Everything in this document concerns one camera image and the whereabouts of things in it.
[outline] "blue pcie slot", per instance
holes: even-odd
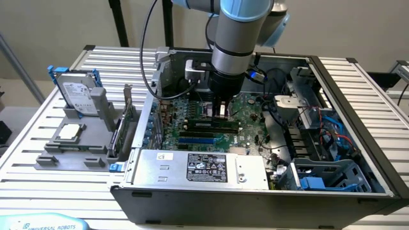
[[[179,138],[178,143],[213,144],[213,138]]]

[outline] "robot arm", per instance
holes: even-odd
[[[239,93],[255,44],[273,46],[286,25],[283,0],[173,0],[218,14],[207,87],[215,95],[213,111]]]

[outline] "power supply label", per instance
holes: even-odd
[[[187,154],[186,179],[197,182],[227,182],[225,155]]]

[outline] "black pole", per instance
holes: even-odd
[[[127,36],[126,36],[126,28],[125,28],[122,9],[121,9],[121,0],[109,0],[109,6],[110,6],[110,9],[111,9],[115,32],[117,32],[117,36],[119,38],[121,47],[129,47]]]
[[[163,29],[165,29],[165,45],[173,47],[173,3],[170,0],[161,0],[161,8],[163,14]]]

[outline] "white wall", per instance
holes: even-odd
[[[163,45],[159,2],[146,47]],[[291,19],[277,52],[354,57],[369,71],[386,71],[394,60],[409,60],[407,0],[286,0],[286,4]],[[150,0],[122,0],[131,46],[138,46],[149,5]],[[175,6],[173,15],[174,45],[202,48],[206,14]],[[37,80],[48,80],[48,65],[69,66],[86,44],[118,46],[107,0],[0,0],[0,31]],[[2,55],[0,78],[17,78]]]

